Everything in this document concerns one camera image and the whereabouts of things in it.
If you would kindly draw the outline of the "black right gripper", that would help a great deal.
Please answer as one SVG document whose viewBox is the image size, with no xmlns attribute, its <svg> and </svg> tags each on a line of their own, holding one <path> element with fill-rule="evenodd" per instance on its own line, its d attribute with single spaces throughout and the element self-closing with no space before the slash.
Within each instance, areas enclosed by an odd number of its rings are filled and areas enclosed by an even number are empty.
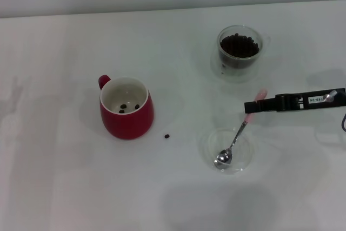
<svg viewBox="0 0 346 231">
<path fill-rule="evenodd" d="M 311 91 L 299 94 L 278 94 L 274 98 L 246 102 L 246 114 L 265 111 L 296 111 L 345 106 L 345 88 Z"/>
</svg>

